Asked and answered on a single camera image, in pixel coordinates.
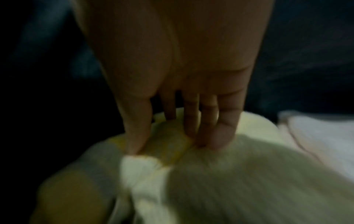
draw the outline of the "yellow fabric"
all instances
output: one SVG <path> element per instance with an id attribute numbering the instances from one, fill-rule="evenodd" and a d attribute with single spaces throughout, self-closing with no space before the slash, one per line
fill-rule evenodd
<path id="1" fill-rule="evenodd" d="M 88 175 L 89 172 L 82 172 L 80 166 L 75 165 L 49 178 L 39 189 L 38 206 L 31 223 L 102 224 L 107 223 L 110 215 L 110 223 L 119 223 L 133 210 L 129 205 L 129 196 L 134 210 L 145 224 L 181 223 L 166 201 L 166 182 L 173 166 L 177 163 L 188 164 L 196 157 L 192 152 L 198 149 L 183 132 L 183 110 L 177 110 L 177 117 L 177 120 L 165 122 L 163 114 L 155 116 L 151 138 L 141 155 L 124 155 L 124 135 L 89 149 L 81 161 L 89 164 L 88 168 L 84 166 L 86 170 L 100 170 L 98 178 Z M 236 133 L 287 146 L 277 127 L 255 114 L 243 113 Z M 233 150 L 238 147 L 237 144 L 235 138 L 223 151 Z M 201 160 L 201 154 L 208 153 L 199 150 L 198 160 Z M 224 169 L 221 164 L 227 163 L 216 161 L 215 164 Z M 112 184 L 100 187 L 103 179 L 107 183 L 111 180 Z M 117 202 L 111 214 L 114 199 Z"/>

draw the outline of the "fabric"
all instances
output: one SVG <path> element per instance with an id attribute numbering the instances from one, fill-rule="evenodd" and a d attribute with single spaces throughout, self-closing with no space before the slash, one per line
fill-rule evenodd
<path id="1" fill-rule="evenodd" d="M 145 223 L 176 223 L 168 207 L 148 198 L 163 197 L 172 164 L 193 158 L 186 156 L 194 146 L 183 132 L 183 110 L 177 112 L 175 121 L 164 122 L 163 114 L 155 116 L 151 138 L 141 155 L 124 155 L 125 138 L 119 135 L 92 146 L 76 162 L 46 180 L 39 188 L 31 224 L 102 224 L 112 210 L 112 223 L 120 223 L 119 219 L 131 213 L 130 194 Z M 237 134 L 287 146 L 273 123 L 252 113 L 241 115 Z"/>
<path id="2" fill-rule="evenodd" d="M 278 127 L 294 148 L 354 182 L 354 116 L 284 111 Z"/>

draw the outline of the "hand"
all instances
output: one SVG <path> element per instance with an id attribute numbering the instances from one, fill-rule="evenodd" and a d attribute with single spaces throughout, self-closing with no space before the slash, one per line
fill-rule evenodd
<path id="1" fill-rule="evenodd" d="M 115 96 L 129 153 L 150 135 L 151 97 L 159 93 L 166 118 L 176 117 L 176 90 L 185 102 L 185 131 L 198 144 L 221 148 L 233 138 L 272 0 L 73 3 Z"/>

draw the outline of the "dark background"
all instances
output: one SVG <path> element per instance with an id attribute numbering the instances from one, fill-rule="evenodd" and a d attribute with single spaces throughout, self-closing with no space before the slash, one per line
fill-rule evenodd
<path id="1" fill-rule="evenodd" d="M 1 11 L 5 130 L 25 161 L 29 216 L 45 178 L 123 126 L 67 0 L 12 1 Z M 281 110 L 353 114 L 353 12 L 351 0 L 277 1 L 246 110 L 274 122 Z"/>

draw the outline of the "towel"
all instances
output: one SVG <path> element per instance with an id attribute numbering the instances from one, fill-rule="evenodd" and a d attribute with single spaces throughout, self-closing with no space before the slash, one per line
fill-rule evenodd
<path id="1" fill-rule="evenodd" d="M 278 127 L 293 148 L 354 182 L 354 116 L 283 111 Z"/>
<path id="2" fill-rule="evenodd" d="M 270 223 L 278 223 L 272 220 L 302 223 L 306 215 L 310 216 L 308 220 L 314 219 L 316 203 L 322 200 L 308 197 L 308 187 L 294 192 L 299 194 L 294 197 L 287 190 L 292 188 L 285 186 L 297 186 L 299 174 L 310 182 L 321 174 L 306 172 L 318 169 L 307 160 L 300 163 L 293 160 L 300 156 L 295 149 L 289 156 L 288 144 L 269 120 L 242 113 L 236 138 L 221 151 L 193 145 L 193 140 L 183 132 L 183 110 L 178 110 L 177 120 L 165 121 L 163 114 L 158 114 L 155 121 L 151 138 L 141 154 L 124 154 L 125 137 L 119 135 L 92 146 L 77 161 L 46 180 L 39 188 L 31 224 L 118 224 L 130 217 L 133 218 L 129 223 L 134 224 L 235 223 L 236 220 L 262 223 L 271 209 L 269 206 L 274 206 L 267 220 Z M 272 155 L 280 159 L 273 161 Z M 243 163 L 250 156 L 255 160 L 246 164 L 249 168 L 245 169 Z M 262 178 L 264 175 L 270 177 L 269 182 L 263 181 L 267 180 Z M 245 185 L 238 179 L 253 181 Z M 333 190 L 331 184 L 318 187 L 323 188 L 324 194 Z M 343 214 L 354 214 L 353 206 L 348 212 L 347 203 L 348 198 L 353 199 L 348 194 L 352 186 L 346 187 L 342 193 L 345 197 L 336 198 L 333 204 L 339 215 L 327 212 L 331 210 L 325 207 L 327 214 L 321 218 L 326 216 L 331 221 L 346 217 Z M 282 211 L 286 209 L 283 199 L 292 200 L 288 210 L 294 212 Z M 313 211 L 311 206 L 302 206 L 304 199 L 313 203 Z M 258 210 L 262 202 L 270 204 Z M 239 210 L 241 214 L 235 213 L 238 204 L 244 206 Z"/>

